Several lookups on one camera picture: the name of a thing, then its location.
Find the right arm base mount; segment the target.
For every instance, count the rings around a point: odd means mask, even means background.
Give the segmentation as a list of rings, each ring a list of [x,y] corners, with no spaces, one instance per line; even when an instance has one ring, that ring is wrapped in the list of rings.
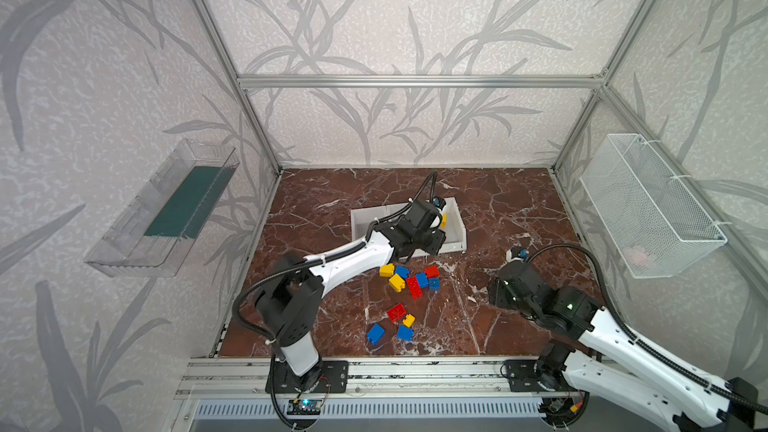
[[[540,365],[538,360],[508,359],[500,366],[499,373],[507,381],[511,392],[579,394],[565,381],[561,371]]]

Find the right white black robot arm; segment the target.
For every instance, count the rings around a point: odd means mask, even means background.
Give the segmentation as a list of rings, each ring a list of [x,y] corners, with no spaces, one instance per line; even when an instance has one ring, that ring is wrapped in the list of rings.
[[[491,305],[562,335],[533,368],[548,391],[601,397],[665,431],[754,431],[766,407],[741,378],[707,374],[619,322],[577,288],[554,289],[533,265],[513,260],[488,286]]]

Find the long red brick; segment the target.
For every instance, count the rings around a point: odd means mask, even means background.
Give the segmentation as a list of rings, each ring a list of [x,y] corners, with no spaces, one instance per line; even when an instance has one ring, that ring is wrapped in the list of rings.
[[[409,277],[406,280],[406,285],[408,287],[409,293],[411,294],[411,297],[414,300],[423,296],[422,288],[416,277]]]

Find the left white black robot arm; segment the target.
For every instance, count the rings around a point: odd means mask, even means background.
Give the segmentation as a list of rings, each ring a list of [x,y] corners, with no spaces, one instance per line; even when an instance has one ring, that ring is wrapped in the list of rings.
[[[380,266],[406,261],[418,251],[435,255],[446,240],[446,200],[411,199],[397,212],[369,223],[366,234],[323,254],[287,255],[271,275],[234,299],[232,319],[261,335],[292,375],[319,373],[322,359],[311,331],[324,297],[336,287]]]

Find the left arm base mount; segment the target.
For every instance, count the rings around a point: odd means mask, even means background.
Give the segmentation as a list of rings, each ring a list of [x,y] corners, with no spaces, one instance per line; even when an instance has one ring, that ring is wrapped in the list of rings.
[[[265,386],[267,393],[345,393],[349,378],[346,360],[321,359],[306,374],[297,375],[286,362],[276,361],[270,366]]]

